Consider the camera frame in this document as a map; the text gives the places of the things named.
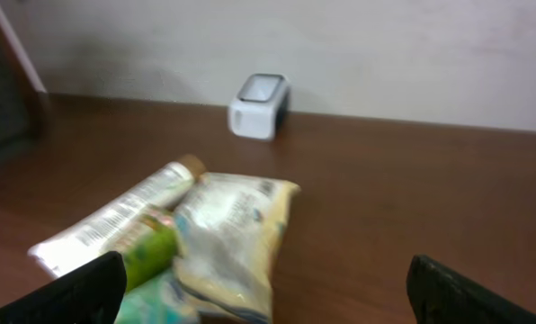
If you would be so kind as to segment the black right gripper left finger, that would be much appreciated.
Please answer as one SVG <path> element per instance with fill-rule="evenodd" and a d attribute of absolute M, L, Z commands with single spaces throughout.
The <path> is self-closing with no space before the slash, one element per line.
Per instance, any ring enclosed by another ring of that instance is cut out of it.
<path fill-rule="evenodd" d="M 126 285 L 121 254 L 107 252 L 0 308 L 0 324 L 112 324 Z"/>

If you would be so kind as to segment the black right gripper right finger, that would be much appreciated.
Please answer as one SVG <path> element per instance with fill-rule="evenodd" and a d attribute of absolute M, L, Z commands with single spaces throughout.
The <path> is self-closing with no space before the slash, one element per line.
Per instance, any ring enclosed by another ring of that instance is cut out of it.
<path fill-rule="evenodd" d="M 536 314 L 426 255 L 412 258 L 406 293 L 418 323 L 536 324 Z"/>

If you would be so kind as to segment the white tube gold cap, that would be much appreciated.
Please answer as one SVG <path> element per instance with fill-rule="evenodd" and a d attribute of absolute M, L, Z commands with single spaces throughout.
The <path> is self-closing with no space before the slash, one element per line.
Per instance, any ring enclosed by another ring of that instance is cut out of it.
<path fill-rule="evenodd" d="M 178 204 L 206 172 L 194 155 L 184 155 L 105 204 L 99 210 L 28 250 L 28 256 L 59 278 L 96 259 L 110 239 L 148 206 L 170 208 Z"/>

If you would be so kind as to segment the teal tissue pack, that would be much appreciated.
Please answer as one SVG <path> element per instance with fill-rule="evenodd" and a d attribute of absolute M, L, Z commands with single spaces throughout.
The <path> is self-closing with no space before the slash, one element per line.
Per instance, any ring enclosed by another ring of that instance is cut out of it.
<path fill-rule="evenodd" d="M 121 303 L 115 324 L 199 324 L 198 311 L 166 270 L 128 292 Z"/>

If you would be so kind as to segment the green tea pouch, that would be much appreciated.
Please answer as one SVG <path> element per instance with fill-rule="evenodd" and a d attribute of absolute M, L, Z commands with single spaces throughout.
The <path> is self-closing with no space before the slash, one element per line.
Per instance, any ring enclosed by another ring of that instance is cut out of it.
<path fill-rule="evenodd" d="M 171 265 L 178 252 L 174 218 L 169 212 L 147 211 L 129 223 L 108 248 L 122 256 L 128 293 Z"/>

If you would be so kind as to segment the pale yellow snack bag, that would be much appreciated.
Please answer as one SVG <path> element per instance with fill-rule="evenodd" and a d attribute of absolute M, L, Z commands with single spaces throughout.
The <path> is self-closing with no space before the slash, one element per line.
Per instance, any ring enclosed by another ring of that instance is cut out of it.
<path fill-rule="evenodd" d="M 200 315 L 272 322 L 272 265 L 299 190 L 286 180 L 206 173 L 174 210 L 175 281 Z"/>

